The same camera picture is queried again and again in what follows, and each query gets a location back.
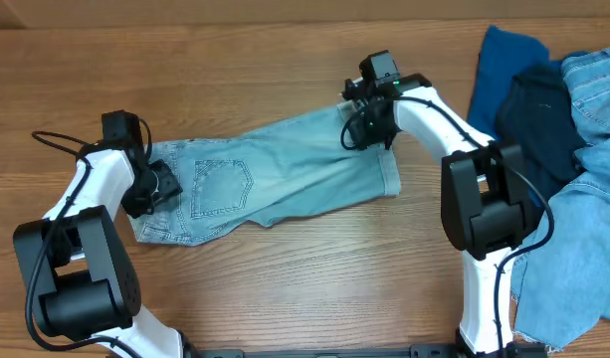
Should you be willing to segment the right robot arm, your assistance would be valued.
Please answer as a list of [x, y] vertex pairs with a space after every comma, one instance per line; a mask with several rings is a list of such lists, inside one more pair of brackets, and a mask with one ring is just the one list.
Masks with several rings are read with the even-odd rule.
[[526, 253], [530, 194], [517, 144], [499, 144], [461, 119], [421, 74], [402, 76], [387, 51], [367, 56], [342, 97], [356, 111], [340, 134], [346, 150], [415, 137], [441, 166], [441, 221], [462, 254], [463, 314], [451, 344], [413, 344], [412, 357], [544, 357], [541, 343], [513, 339], [510, 273]]

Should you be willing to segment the light blue denim shorts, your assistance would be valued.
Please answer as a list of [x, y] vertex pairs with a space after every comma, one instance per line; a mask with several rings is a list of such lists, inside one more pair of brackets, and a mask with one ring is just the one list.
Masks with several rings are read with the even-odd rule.
[[270, 227], [384, 196], [401, 182], [382, 145], [348, 151], [341, 130], [349, 103], [284, 119], [241, 136], [154, 144], [182, 188], [151, 215], [131, 220], [141, 243], [198, 246], [252, 221]]

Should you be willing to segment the blue shirt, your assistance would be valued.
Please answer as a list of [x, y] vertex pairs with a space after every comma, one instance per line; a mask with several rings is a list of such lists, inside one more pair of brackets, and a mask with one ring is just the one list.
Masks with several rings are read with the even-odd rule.
[[513, 141], [496, 132], [496, 116], [512, 77], [536, 64], [560, 69], [561, 61], [551, 59], [549, 50], [535, 38], [490, 26], [479, 53], [469, 124], [497, 141]]

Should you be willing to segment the blue denim jeans pile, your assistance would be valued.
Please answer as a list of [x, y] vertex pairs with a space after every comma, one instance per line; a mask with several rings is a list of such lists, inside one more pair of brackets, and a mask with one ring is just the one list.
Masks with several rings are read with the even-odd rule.
[[517, 258], [511, 275], [515, 331], [554, 350], [610, 320], [610, 48], [570, 57], [560, 71], [585, 142], [574, 152], [583, 172], [549, 201], [551, 239]]

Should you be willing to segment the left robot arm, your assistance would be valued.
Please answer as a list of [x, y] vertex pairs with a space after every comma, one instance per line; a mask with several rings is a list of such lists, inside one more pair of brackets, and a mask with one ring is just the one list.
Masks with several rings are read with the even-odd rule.
[[73, 151], [76, 174], [42, 219], [22, 224], [13, 245], [26, 286], [25, 322], [47, 351], [101, 345], [119, 357], [198, 352], [141, 302], [139, 280], [117, 233], [118, 210], [132, 218], [182, 189], [169, 166], [152, 161], [151, 132], [137, 115], [102, 115], [102, 139]]

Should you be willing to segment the dark navy garment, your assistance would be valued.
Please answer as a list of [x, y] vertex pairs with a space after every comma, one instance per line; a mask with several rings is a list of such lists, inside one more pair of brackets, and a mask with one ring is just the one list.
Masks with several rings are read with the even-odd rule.
[[571, 116], [560, 69], [536, 64], [512, 77], [496, 132], [521, 146], [526, 178], [548, 200], [582, 173], [574, 151], [586, 146]]

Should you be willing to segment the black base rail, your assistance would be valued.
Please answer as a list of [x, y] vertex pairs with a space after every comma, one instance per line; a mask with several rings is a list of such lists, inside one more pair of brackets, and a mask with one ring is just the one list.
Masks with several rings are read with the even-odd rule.
[[348, 350], [286, 350], [244, 352], [242, 350], [200, 350], [192, 357], [200, 358], [463, 358], [508, 357], [546, 358], [546, 348], [540, 344], [512, 344], [503, 353], [469, 355], [456, 344], [413, 344], [409, 348], [377, 348]]

